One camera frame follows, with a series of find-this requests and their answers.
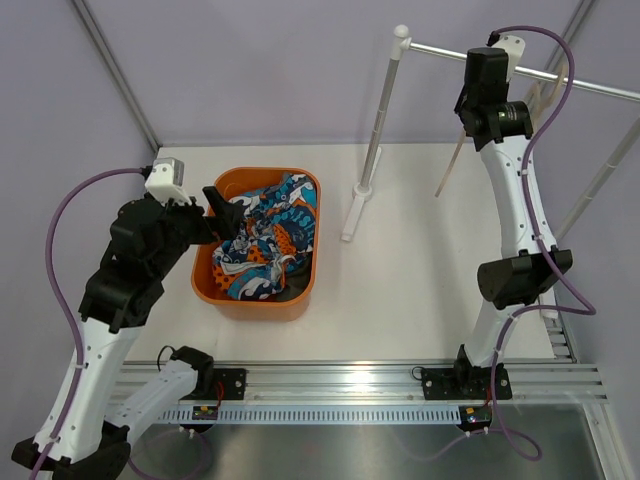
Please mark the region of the wooden hanger of patterned shorts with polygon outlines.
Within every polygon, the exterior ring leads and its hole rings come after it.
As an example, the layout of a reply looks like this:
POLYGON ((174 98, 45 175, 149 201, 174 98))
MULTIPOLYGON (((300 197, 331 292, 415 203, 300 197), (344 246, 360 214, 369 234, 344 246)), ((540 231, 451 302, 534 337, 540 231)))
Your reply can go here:
POLYGON ((449 161, 449 164, 448 164, 448 166, 447 166, 447 168, 446 168, 446 170, 445 170, 445 172, 443 174, 443 177, 442 177, 442 179, 441 179, 441 181, 440 181, 440 183, 439 183, 439 185, 438 185, 438 187, 436 189, 436 192, 435 192, 435 197, 436 198, 440 197, 440 195, 442 194, 444 188, 446 187, 446 184, 447 184, 447 182, 448 182, 448 180, 449 180, 449 178, 450 178, 450 176, 452 174, 452 171, 453 171, 453 169, 455 167, 455 164, 456 164, 456 161, 457 161, 457 159, 459 157, 461 149, 462 149, 462 147, 463 147, 463 145, 465 143, 465 138, 466 138, 466 132, 465 132, 464 129, 462 129, 460 134, 459 134, 459 136, 458 136, 458 140, 456 142, 456 146, 455 146, 454 151, 452 153, 452 156, 451 156, 451 159, 449 161))

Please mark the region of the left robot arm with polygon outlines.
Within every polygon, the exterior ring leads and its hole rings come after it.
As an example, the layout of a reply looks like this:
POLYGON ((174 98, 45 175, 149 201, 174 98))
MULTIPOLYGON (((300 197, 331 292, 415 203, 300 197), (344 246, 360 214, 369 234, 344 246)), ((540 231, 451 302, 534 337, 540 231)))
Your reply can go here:
POLYGON ((193 199, 161 204, 151 195, 125 204, 110 227, 111 241, 88 280, 69 370, 49 418, 14 446, 13 462, 55 479, 115 479, 132 446, 159 415, 184 397, 220 391, 213 358, 183 346, 147 384, 108 413, 121 366, 164 293, 162 282, 193 245, 236 236, 242 209, 209 186, 212 213, 193 199))

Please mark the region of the olive green shorts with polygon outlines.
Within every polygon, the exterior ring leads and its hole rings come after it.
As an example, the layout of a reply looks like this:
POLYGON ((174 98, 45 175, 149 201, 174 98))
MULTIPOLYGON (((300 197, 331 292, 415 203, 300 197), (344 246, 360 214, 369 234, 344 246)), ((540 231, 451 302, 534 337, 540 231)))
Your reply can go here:
POLYGON ((311 265, 307 264, 288 274, 283 290, 274 296, 274 301, 287 302, 301 295, 310 283, 311 271, 311 265))

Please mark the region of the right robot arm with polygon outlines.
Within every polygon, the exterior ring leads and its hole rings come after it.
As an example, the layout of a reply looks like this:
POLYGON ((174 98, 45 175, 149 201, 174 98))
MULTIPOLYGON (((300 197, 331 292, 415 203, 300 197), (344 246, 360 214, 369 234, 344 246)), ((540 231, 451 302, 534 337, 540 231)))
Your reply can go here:
POLYGON ((422 369, 427 400, 509 399, 504 348, 516 312, 537 304, 573 264, 570 250, 558 248, 545 226, 545 214, 524 152, 533 136, 527 105, 511 101, 511 77, 522 54, 522 39, 507 36, 492 46, 473 48, 466 58, 464 84, 454 111, 489 174, 501 229, 501 257, 483 263, 477 283, 483 298, 475 327, 450 368, 422 369))

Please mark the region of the wooden hanger of green shorts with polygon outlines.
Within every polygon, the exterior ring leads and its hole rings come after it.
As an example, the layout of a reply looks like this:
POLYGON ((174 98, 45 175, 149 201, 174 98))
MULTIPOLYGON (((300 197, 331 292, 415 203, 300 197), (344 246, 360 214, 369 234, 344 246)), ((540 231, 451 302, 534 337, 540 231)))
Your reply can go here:
POLYGON ((555 71, 558 78, 553 83, 551 91, 548 95, 543 94, 543 88, 539 82, 531 85, 528 94, 531 96, 529 102, 529 113, 532 123, 533 132, 536 133, 539 127, 540 119, 543 113, 550 108, 557 97, 561 94, 563 88, 563 79, 568 74, 568 63, 563 62, 555 71))

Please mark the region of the patterned blue orange shorts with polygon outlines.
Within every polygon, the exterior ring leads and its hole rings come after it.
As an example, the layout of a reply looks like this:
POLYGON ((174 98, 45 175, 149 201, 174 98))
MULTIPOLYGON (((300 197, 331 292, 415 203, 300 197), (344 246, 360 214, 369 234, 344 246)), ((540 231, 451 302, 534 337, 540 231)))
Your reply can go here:
POLYGON ((306 174, 286 172, 278 183, 230 198, 244 207, 238 235, 212 254, 215 285, 237 301, 274 301, 286 276, 312 267, 317 188, 306 174))

